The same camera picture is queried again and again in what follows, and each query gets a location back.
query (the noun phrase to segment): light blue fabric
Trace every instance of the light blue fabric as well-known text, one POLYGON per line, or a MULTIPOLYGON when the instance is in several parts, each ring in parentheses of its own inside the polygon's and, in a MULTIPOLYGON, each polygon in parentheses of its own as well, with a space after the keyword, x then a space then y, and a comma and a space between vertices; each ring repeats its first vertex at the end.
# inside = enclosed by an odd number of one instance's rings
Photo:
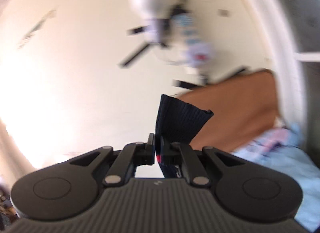
MULTIPOLYGON (((293 134, 290 145, 298 141, 293 134)), ((314 232, 320 225, 320 170, 309 156, 299 148, 281 146, 273 148, 267 156, 255 162, 287 174, 299 183, 303 201, 295 219, 307 230, 314 232)))

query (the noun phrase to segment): white wall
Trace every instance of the white wall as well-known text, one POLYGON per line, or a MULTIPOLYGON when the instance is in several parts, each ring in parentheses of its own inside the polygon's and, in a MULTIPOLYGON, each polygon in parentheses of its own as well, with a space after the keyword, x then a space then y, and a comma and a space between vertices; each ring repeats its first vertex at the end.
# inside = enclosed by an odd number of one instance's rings
MULTIPOLYGON (((191 0, 190 8, 217 51, 212 80, 241 65, 270 67, 242 0, 191 0), (218 9, 230 10, 230 17, 218 16, 218 9)), ((66 152, 102 145, 121 149, 146 140, 154 132, 160 95, 183 91, 172 87, 172 79, 196 82, 183 67, 165 65, 152 51, 130 69, 120 69, 118 62, 144 39, 126 36, 139 25, 127 0, 11 1, 0 17, 0 116, 35 167, 66 152), (54 8, 56 17, 17 49, 54 8)))

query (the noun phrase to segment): brown fabric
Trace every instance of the brown fabric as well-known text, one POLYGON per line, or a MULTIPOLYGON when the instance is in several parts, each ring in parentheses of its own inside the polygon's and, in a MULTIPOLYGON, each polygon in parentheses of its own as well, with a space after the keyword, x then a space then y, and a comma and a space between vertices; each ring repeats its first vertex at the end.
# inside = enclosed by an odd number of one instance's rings
POLYGON ((191 141, 196 150, 210 145, 230 152, 271 129, 279 115, 276 83, 268 70, 197 88, 178 98, 214 112, 191 141))

